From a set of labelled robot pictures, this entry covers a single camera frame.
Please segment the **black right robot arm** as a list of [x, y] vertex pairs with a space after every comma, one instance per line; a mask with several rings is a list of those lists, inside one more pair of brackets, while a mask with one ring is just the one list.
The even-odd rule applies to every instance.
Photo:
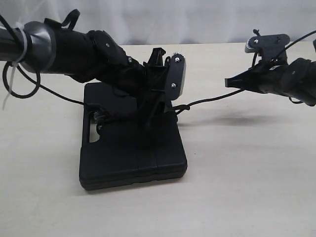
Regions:
[[245, 45], [246, 53], [255, 53], [261, 60], [248, 70], [225, 79], [225, 87], [260, 94], [275, 94], [294, 98], [308, 106], [316, 105], [316, 63], [297, 58], [287, 62], [286, 34], [256, 36]]

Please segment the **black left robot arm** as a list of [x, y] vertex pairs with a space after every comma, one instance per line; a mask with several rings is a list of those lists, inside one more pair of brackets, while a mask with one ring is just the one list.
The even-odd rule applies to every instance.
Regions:
[[[111, 115], [99, 102], [84, 103], [86, 109], [94, 112], [97, 129], [112, 122], [133, 120], [138, 123], [141, 141], [147, 141], [149, 124], [170, 70], [170, 57], [164, 56], [162, 48], [154, 48], [148, 62], [139, 64], [108, 33], [80, 33], [74, 30], [75, 24], [45, 19], [42, 23], [29, 22], [23, 28], [4, 25], [0, 31], [0, 59], [5, 62], [2, 81], [8, 95], [19, 99], [34, 96], [42, 87], [41, 74], [63, 74], [79, 83], [96, 79], [138, 101], [137, 110], [126, 115]], [[26, 95], [15, 93], [13, 80], [7, 78], [8, 68], [24, 76], [34, 73], [34, 90]]]

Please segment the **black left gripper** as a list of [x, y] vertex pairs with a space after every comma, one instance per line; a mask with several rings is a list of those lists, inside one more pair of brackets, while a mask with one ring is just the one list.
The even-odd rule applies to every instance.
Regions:
[[165, 84], [171, 67], [171, 57], [163, 58], [162, 47], [152, 49], [147, 62], [140, 64], [128, 56], [119, 46], [111, 50], [113, 79], [112, 90], [118, 89], [136, 100], [136, 109], [131, 112], [116, 112], [114, 116], [137, 116], [137, 148], [152, 148], [155, 143], [152, 120], [161, 113], [164, 104]]

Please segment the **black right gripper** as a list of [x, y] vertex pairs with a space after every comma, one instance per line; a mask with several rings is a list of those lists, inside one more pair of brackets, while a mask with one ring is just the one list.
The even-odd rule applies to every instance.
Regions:
[[289, 64], [256, 64], [248, 71], [225, 78], [225, 87], [249, 89], [260, 94], [286, 94], [281, 88], [281, 78]]

